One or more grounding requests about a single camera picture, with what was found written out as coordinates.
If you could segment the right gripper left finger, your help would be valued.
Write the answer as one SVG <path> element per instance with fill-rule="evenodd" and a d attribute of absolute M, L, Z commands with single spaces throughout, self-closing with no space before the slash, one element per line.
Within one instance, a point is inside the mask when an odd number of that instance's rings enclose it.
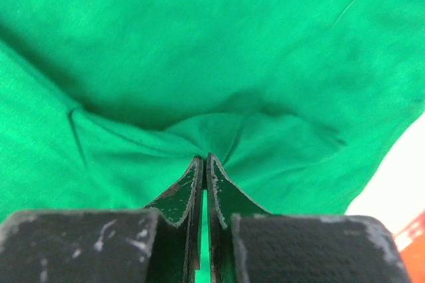
<path fill-rule="evenodd" d="M 200 268 L 203 158 L 195 156 L 184 174 L 145 206 L 160 211 L 147 282 L 194 282 Z"/>

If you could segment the green t shirt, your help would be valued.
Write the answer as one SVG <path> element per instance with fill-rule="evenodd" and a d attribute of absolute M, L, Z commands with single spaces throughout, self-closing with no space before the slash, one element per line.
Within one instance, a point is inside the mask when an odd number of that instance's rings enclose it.
<path fill-rule="evenodd" d="M 341 214 L 424 112 L 424 0 L 1 0 L 1 217 L 136 209 L 215 154 Z"/>

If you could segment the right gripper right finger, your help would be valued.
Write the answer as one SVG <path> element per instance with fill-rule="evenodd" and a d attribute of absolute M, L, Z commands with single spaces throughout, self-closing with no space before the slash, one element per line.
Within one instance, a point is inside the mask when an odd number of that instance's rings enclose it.
<path fill-rule="evenodd" d="M 233 214 L 243 217 L 271 215 L 234 183 L 218 157 L 208 154 L 205 165 L 205 189 L 209 220 L 209 256 L 211 282 L 236 282 L 231 220 Z"/>

